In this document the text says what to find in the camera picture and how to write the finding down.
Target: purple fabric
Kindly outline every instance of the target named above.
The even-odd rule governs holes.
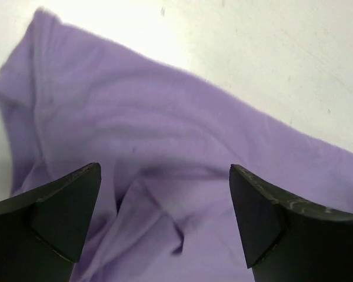
[[[229,192],[231,163],[353,212],[352,153],[44,11],[0,71],[0,107],[12,194],[102,165],[71,281],[253,281]]]

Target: crumpled cloth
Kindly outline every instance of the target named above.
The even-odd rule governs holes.
[[[232,163],[353,212],[352,153],[45,11],[0,71],[0,108],[13,195],[102,166],[74,282],[254,281],[229,192]]]

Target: white surface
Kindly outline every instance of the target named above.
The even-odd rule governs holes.
[[[0,0],[0,66],[39,6],[353,152],[353,0]]]

